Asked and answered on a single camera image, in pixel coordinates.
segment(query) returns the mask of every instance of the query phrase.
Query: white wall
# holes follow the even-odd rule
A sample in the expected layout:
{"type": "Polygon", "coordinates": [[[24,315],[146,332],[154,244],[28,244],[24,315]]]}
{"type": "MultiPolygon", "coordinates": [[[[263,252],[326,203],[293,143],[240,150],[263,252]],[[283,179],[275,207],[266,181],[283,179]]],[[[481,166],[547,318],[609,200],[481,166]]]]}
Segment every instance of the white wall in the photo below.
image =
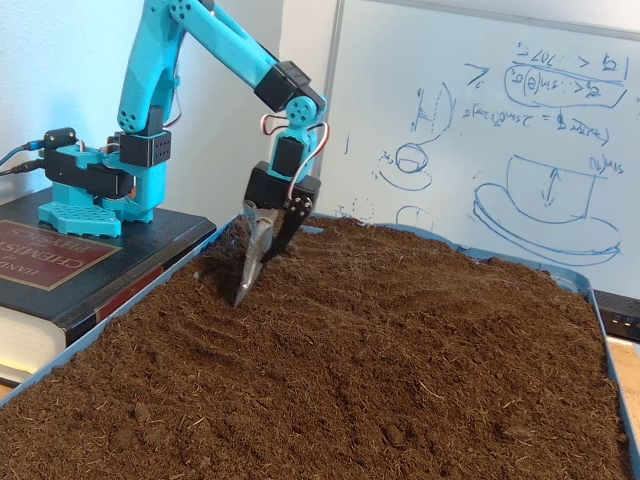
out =
{"type": "MultiPolygon", "coordinates": [[[[434,0],[432,3],[640,31],[638,0],[434,0]]],[[[315,88],[322,90],[337,4],[338,0],[284,0],[280,54],[295,59],[313,78],[315,88]]]]}
{"type": "MultiPolygon", "coordinates": [[[[0,156],[45,131],[71,126],[92,146],[117,129],[122,81],[142,0],[0,0],[0,156]]],[[[277,53],[282,0],[226,0],[223,7],[277,53]]],[[[191,37],[180,59],[184,115],[164,208],[222,223],[241,207],[252,166],[268,140],[266,108],[191,37]]],[[[29,158],[15,157],[6,166],[29,158]]],[[[40,190],[43,173],[0,178],[0,203],[40,190]]]]}

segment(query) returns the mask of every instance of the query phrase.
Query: teal robot base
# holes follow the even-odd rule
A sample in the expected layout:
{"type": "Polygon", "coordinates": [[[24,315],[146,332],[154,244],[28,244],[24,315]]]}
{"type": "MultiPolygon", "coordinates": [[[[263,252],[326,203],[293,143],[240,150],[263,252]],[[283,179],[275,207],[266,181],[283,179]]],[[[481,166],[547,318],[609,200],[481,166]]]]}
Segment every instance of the teal robot base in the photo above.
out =
{"type": "Polygon", "coordinates": [[[65,235],[119,237],[122,223],[114,212],[93,204],[86,190],[53,184],[54,201],[38,208],[38,220],[65,235]]]}

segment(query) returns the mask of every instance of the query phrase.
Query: brown soil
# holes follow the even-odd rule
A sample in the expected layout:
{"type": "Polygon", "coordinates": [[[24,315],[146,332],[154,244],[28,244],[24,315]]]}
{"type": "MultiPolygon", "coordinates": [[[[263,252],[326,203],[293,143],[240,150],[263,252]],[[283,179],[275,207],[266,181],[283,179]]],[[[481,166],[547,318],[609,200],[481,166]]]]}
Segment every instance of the brown soil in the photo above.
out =
{"type": "Polygon", "coordinates": [[[631,478],[583,298],[314,223],[241,308],[223,299],[242,263],[228,232],[11,402],[0,479],[631,478]]]}

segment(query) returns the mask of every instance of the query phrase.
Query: table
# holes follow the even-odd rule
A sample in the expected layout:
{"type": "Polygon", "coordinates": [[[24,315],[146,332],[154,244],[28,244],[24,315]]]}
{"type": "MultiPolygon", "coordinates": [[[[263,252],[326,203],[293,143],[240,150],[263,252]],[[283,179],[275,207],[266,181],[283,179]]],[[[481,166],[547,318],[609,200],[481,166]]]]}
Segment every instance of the table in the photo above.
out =
{"type": "Polygon", "coordinates": [[[640,439],[640,345],[616,338],[607,341],[627,401],[633,431],[636,439],[640,439]]]}
{"type": "Polygon", "coordinates": [[[0,385],[0,398],[4,397],[11,391],[10,388],[0,385]]]}

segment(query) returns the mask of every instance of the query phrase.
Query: tray rim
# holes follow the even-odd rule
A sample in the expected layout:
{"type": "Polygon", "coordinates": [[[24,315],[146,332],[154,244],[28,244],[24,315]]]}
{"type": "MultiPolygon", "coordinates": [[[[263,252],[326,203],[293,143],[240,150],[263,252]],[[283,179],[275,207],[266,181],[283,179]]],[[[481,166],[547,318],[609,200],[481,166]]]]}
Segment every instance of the tray rim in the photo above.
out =
{"type": "MultiPolygon", "coordinates": [[[[313,215],[314,218],[337,218],[328,215],[313,215]]],[[[233,222],[236,217],[232,218],[229,222],[219,228],[212,235],[207,237],[203,242],[197,245],[188,255],[186,255],[183,259],[169,268],[166,272],[164,272],[159,278],[157,278],[154,282],[148,285],[145,289],[140,291],[136,296],[131,298],[126,304],[116,310],[109,317],[105,318],[100,324],[96,325],[92,330],[90,330],[87,334],[85,334],[81,339],[67,347],[62,353],[52,359],[46,366],[41,368],[38,372],[34,373],[29,379],[20,384],[14,390],[12,390],[6,397],[0,400],[0,410],[5,407],[11,400],[21,395],[27,389],[36,385],[40,381],[42,381],[47,375],[49,375],[53,369],[62,367],[66,365],[77,353],[86,350],[89,348],[100,336],[102,332],[107,327],[107,325],[113,321],[114,319],[125,315],[131,308],[137,305],[140,301],[142,301],[152,290],[156,287],[168,282],[173,275],[184,266],[187,265],[191,260],[200,255],[210,244],[214,243],[220,235],[226,231],[226,228],[233,222]]],[[[629,439],[629,453],[631,456],[631,466],[633,470],[633,475],[636,480],[640,480],[640,449],[637,442],[636,434],[633,430],[633,426],[631,424],[631,416],[629,410],[627,409],[627,401],[625,398],[625,393],[622,387],[620,386],[620,377],[616,370],[615,364],[613,363],[613,356],[611,354],[611,349],[607,342],[607,333],[604,327],[604,323],[602,321],[602,317],[600,316],[600,311],[598,309],[598,304],[595,297],[595,292],[591,286],[591,282],[584,275],[575,272],[574,270],[557,267],[555,265],[549,265],[542,262],[535,262],[519,257],[513,257],[510,255],[503,255],[500,253],[491,252],[488,250],[482,250],[470,246],[460,245],[449,241],[448,239],[436,235],[434,233],[428,232],[426,230],[411,227],[406,225],[399,224],[391,224],[391,223],[376,223],[376,224],[365,224],[362,223],[362,226],[375,226],[382,228],[389,228],[396,231],[403,231],[407,233],[411,233],[417,235],[421,238],[425,238],[427,240],[435,240],[442,242],[448,245],[452,250],[460,252],[468,257],[475,258],[478,260],[487,260],[490,258],[499,258],[507,262],[517,263],[521,265],[525,265],[529,268],[538,271],[548,271],[552,278],[560,285],[561,281],[567,282],[565,285],[567,288],[571,290],[577,290],[576,293],[581,293],[586,296],[589,303],[593,306],[595,310],[596,317],[598,319],[598,323],[600,325],[600,332],[602,333],[602,340],[605,346],[605,352],[607,356],[607,367],[608,367],[608,375],[611,380],[613,380],[618,385],[619,391],[619,414],[622,418],[625,434],[629,439]]]]}

